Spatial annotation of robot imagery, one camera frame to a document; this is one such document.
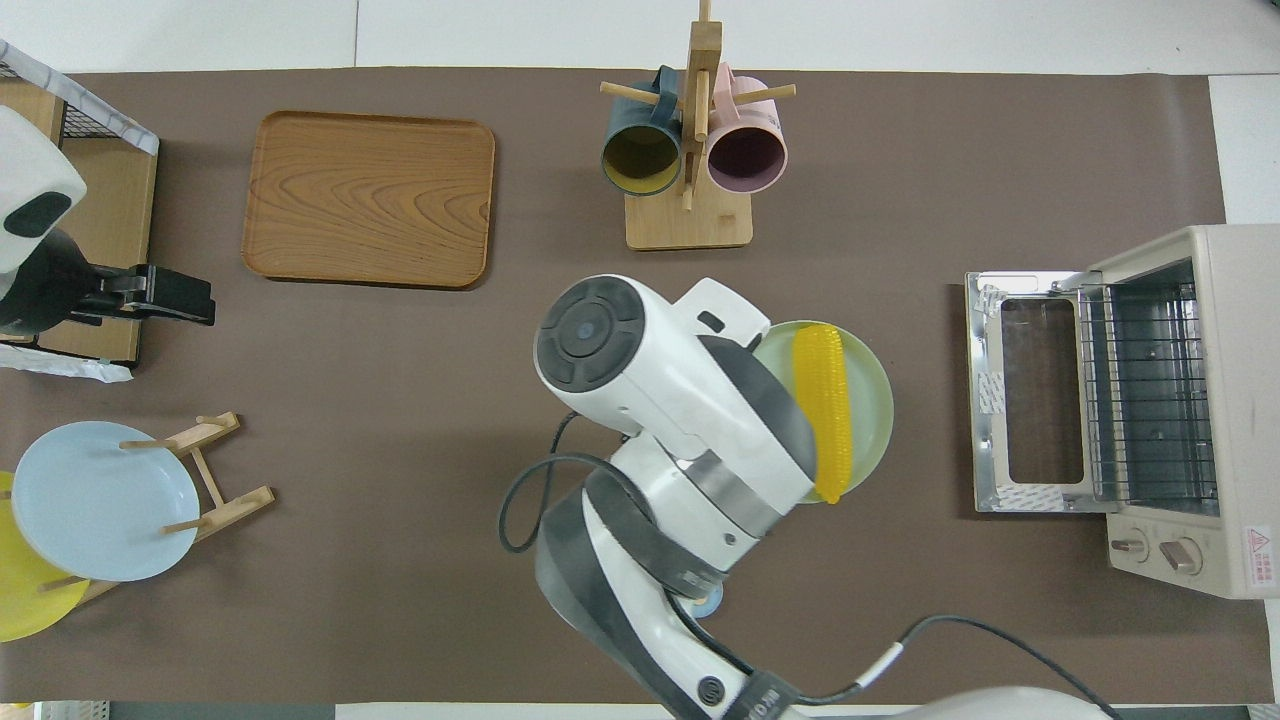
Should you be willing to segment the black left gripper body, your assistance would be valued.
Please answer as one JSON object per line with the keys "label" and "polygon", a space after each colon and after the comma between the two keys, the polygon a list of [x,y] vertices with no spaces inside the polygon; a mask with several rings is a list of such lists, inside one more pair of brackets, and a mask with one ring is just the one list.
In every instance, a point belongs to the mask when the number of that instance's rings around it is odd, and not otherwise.
{"label": "black left gripper body", "polygon": [[88,263],[78,243],[51,231],[18,266],[1,301],[1,332],[36,336],[61,322],[100,325],[125,318],[125,291],[140,290],[145,264],[128,269]]}

